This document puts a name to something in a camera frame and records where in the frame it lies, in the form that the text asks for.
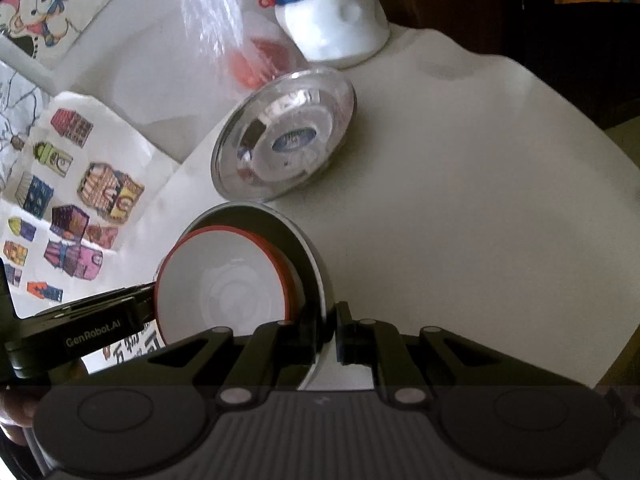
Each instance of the metal pin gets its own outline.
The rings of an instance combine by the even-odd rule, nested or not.
[[[227,404],[245,404],[252,398],[251,392],[245,388],[227,388],[220,393],[220,400]]]
[[[394,397],[403,404],[418,404],[427,398],[427,394],[418,388],[400,388]]]

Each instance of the white table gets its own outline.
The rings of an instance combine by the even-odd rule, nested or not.
[[[395,28],[348,71],[358,113],[322,177],[272,204],[310,237],[354,318],[439,325],[595,384],[640,321],[640,171],[523,67]],[[221,203],[210,154],[178,170],[121,252],[150,280]]]

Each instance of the person's finger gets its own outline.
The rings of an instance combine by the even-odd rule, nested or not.
[[[4,424],[0,424],[0,426],[2,426],[2,431],[9,440],[19,444],[20,446],[27,445],[27,439],[24,437],[24,431],[22,428],[19,428],[18,426],[6,426]]]
[[[86,371],[86,366],[84,366],[82,359],[78,359],[78,361],[72,365],[71,370],[69,370],[69,375],[72,379],[79,379],[87,374],[88,372]]]
[[[9,426],[30,428],[38,401],[15,391],[0,392],[0,422]]]

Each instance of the drawing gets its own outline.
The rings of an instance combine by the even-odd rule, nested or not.
[[[15,236],[21,236],[30,242],[33,242],[33,237],[36,235],[36,227],[19,216],[9,218],[9,229]]]
[[[94,129],[94,125],[82,115],[73,110],[60,108],[51,118],[51,126],[60,134],[60,137],[69,139],[76,146],[84,148],[86,138]]]
[[[51,231],[60,238],[79,242],[89,225],[89,215],[78,206],[68,204],[51,209]]]
[[[55,68],[110,0],[2,0],[0,34],[47,68]]]
[[[15,242],[6,241],[4,243],[4,256],[9,258],[14,264],[24,267],[29,250]]]
[[[22,269],[16,269],[14,266],[4,264],[4,275],[9,285],[20,286]]]
[[[111,249],[117,235],[117,227],[89,225],[89,227],[84,232],[84,239],[90,241],[93,244],[100,245],[100,247],[102,247],[103,249]]]
[[[15,191],[15,199],[18,205],[27,213],[31,213],[38,219],[42,219],[44,212],[53,197],[53,188],[47,186],[37,176],[25,171]]]
[[[78,196],[101,218],[124,224],[144,190],[127,173],[114,170],[106,162],[92,162],[80,180]]]
[[[33,294],[40,300],[62,302],[63,290],[61,288],[55,288],[47,282],[27,282],[27,292]]]
[[[38,142],[33,147],[33,156],[40,164],[51,168],[62,178],[66,177],[66,172],[74,161],[71,155],[59,150],[50,142]]]
[[[113,349],[113,355],[116,358],[116,364],[124,362],[124,353],[122,352],[122,341],[120,341],[116,348]]]
[[[160,343],[158,342],[158,334],[156,334],[155,330],[153,330],[153,332],[149,335],[149,337],[146,338],[145,349],[146,349],[146,353],[148,354],[151,354],[151,352],[155,352],[160,349]]]
[[[47,94],[0,62],[0,190],[9,180],[31,127],[48,102]]]
[[[94,280],[102,267],[102,251],[82,244],[65,244],[49,240],[44,259],[57,269],[64,270],[72,278]]]

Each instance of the colorful cube sticker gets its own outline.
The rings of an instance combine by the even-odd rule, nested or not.
[[[22,269],[16,269],[14,266],[4,264],[4,275],[9,285],[20,286],[22,278]]]
[[[106,162],[92,162],[80,180],[78,196],[104,220],[124,224],[144,190],[127,173]]]
[[[51,126],[60,137],[70,140],[76,146],[84,148],[87,137],[94,129],[94,125],[74,110],[60,108],[51,118]]]
[[[28,282],[27,292],[33,294],[40,300],[51,300],[57,301],[58,303],[62,302],[63,290],[61,288],[51,286],[47,282]]]
[[[51,231],[65,240],[79,242],[89,225],[89,215],[78,206],[68,204],[51,209]]]
[[[27,261],[27,254],[29,250],[15,242],[6,241],[4,243],[4,256],[6,256],[9,260],[11,260],[14,264],[20,265],[24,267],[25,262]]]
[[[15,236],[19,236],[33,242],[36,235],[36,227],[18,216],[9,218],[9,229]]]
[[[94,280],[102,267],[102,251],[82,244],[65,244],[49,240],[44,259],[72,278]]]
[[[111,249],[118,236],[117,227],[103,227],[99,225],[89,225],[84,233],[84,239],[92,244],[99,245],[103,249]]]
[[[52,197],[52,187],[47,186],[28,171],[22,174],[18,189],[15,191],[15,200],[27,213],[41,220]]]
[[[33,156],[40,164],[62,178],[66,177],[66,172],[74,161],[71,155],[56,148],[50,142],[38,142],[33,147]]]

